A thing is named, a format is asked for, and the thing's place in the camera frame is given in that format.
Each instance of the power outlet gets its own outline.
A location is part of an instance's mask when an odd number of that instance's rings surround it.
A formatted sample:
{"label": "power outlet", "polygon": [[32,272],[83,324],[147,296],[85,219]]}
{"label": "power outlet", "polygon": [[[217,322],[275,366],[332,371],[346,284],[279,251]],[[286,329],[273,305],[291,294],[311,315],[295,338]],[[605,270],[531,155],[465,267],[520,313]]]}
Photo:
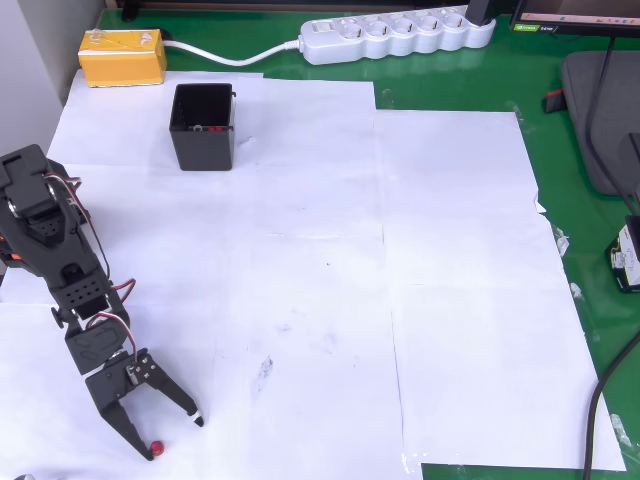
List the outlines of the power outlet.
{"label": "power outlet", "polygon": [[467,6],[312,20],[300,29],[300,51],[309,63],[353,62],[363,57],[482,48],[495,20],[483,26],[466,18]]}

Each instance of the red object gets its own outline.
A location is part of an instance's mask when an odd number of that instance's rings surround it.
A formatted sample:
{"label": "red object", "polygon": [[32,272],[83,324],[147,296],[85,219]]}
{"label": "red object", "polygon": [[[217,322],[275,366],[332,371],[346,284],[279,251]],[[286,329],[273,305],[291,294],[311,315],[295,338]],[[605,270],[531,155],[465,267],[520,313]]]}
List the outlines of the red object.
{"label": "red object", "polygon": [[154,457],[159,457],[163,453],[164,453],[164,444],[161,441],[156,440],[155,442],[151,442],[151,454]]}

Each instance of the green surface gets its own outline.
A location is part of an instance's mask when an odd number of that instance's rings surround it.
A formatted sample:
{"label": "green surface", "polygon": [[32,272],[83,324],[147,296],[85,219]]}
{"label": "green surface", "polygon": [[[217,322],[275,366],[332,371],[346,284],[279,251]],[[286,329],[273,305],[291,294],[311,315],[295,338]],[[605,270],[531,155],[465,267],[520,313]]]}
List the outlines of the green surface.
{"label": "green surface", "polygon": [[[327,13],[232,13],[143,11],[133,23],[105,11],[104,29],[160,27],[183,41],[228,58],[242,59],[287,40],[300,25]],[[379,109],[480,110],[515,112],[540,187],[547,217],[569,237],[564,267],[584,295],[577,300],[587,342],[598,372],[640,329],[640,295],[617,290],[604,249],[622,228],[627,210],[619,199],[597,194],[589,184],[567,112],[544,115],[543,96],[561,88],[560,67],[575,51],[605,50],[605,38],[563,42],[536,33],[509,31],[500,18],[491,44],[482,50],[363,59],[337,65],[310,65],[296,52],[284,52],[239,71],[264,72],[267,78],[373,81]],[[640,41],[619,40],[618,49],[640,49]],[[175,49],[167,53],[170,70],[228,71],[228,67]],[[630,445],[621,444],[627,474],[596,473],[594,479],[640,479],[640,349],[610,380],[605,396],[619,415]],[[570,480],[579,471],[472,466],[425,466],[432,480]]]}

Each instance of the robotic arm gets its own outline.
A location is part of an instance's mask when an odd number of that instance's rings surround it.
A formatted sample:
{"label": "robotic arm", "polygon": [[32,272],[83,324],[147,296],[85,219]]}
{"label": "robotic arm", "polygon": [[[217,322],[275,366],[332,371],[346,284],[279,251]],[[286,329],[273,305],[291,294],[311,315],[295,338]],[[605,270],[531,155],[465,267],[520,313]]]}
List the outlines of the robotic arm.
{"label": "robotic arm", "polygon": [[[84,375],[95,370],[85,382],[100,415],[143,457],[153,460],[120,405],[121,398],[146,383],[183,408],[196,425],[202,427],[204,420],[193,399],[147,349],[137,350],[109,266],[105,273],[80,228],[89,223],[93,230],[93,225],[76,196],[79,185],[74,181],[37,145],[0,157],[0,284],[7,267],[23,268],[45,280],[58,304],[51,309],[54,320],[60,328],[67,327],[65,342],[78,371]],[[80,320],[86,319],[90,320],[83,328]],[[127,337],[133,354],[123,349]]]}

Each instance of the monitor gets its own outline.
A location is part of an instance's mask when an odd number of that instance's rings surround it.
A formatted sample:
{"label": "monitor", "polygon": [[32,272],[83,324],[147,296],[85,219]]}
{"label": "monitor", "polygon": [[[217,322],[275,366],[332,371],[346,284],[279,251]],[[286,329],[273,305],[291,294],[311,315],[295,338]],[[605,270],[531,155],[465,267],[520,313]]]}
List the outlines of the monitor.
{"label": "monitor", "polygon": [[521,0],[516,32],[640,37],[640,0]]}

